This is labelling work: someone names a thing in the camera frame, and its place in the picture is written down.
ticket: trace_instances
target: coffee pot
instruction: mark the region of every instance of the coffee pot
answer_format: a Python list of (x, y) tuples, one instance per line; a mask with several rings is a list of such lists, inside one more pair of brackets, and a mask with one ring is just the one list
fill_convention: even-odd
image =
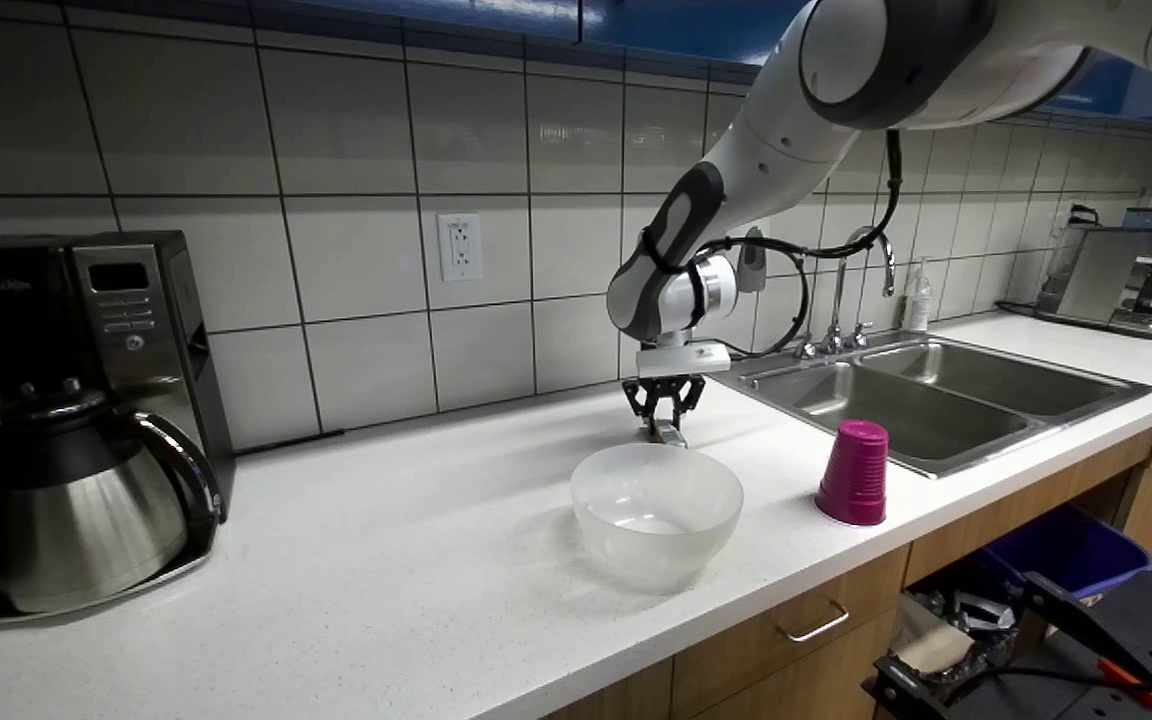
[(210, 553), (220, 521), (203, 453), (105, 394), (0, 415), (0, 588), (20, 614), (73, 614)]

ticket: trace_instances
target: pink cup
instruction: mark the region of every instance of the pink cup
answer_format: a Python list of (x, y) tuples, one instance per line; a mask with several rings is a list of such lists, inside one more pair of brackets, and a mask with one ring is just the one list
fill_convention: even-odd
[(889, 428), (844, 420), (817, 504), (844, 525), (881, 525), (889, 514)]

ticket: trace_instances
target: kitchen counter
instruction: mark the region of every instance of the kitchen counter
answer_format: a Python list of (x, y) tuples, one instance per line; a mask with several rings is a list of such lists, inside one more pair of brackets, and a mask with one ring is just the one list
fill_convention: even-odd
[[(938, 337), (1152, 384), (1152, 341), (1019, 316)], [(616, 388), (250, 457), (200, 574), (0, 629), (0, 718), (541, 718), (1142, 428), (1152, 396), (945, 479), (891, 463), (889, 521), (847, 528), (813, 504), (832, 438), (712, 384), (690, 440), (749, 504), (675, 595), (600, 580), (571, 539), (571, 467), (635, 440)]]

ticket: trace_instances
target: backsplash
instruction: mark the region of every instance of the backsplash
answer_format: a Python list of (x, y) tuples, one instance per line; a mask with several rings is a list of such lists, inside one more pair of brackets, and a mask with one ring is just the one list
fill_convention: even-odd
[[(263, 450), (633, 372), (605, 284), (738, 107), (708, 82), (8, 6), (0, 231), (186, 227), (233, 438)], [(1136, 128), (1030, 116), (903, 135), (903, 165), (899, 275), (926, 259), (942, 320), (1037, 296), (1074, 199), (1109, 225), (1152, 204)], [(864, 135), (766, 227), (839, 246), (881, 185)], [(483, 282), (446, 282), (442, 215), (482, 220)], [(773, 259), (699, 334), (762, 347), (793, 312)], [(839, 316), (897, 324), (878, 259)]]

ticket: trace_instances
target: stainless steel sink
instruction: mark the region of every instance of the stainless steel sink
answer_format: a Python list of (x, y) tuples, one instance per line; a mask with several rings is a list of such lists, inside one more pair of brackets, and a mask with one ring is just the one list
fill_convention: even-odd
[(1039, 359), (1019, 359), (926, 337), (864, 352), (856, 357), (856, 363), (889, 378), (907, 378), (918, 384), (948, 388), (960, 396), (976, 396), (983, 403), (999, 403), (1045, 426), (1074, 426), (1152, 394), (1147, 384), (1118, 378), (1093, 378), (1078, 367), (1058, 367)]
[(738, 363), (719, 384), (826, 432), (839, 420), (878, 420), (889, 428), (891, 457), (933, 475), (1152, 394), (1147, 384), (926, 337), (826, 363), (777, 357)]

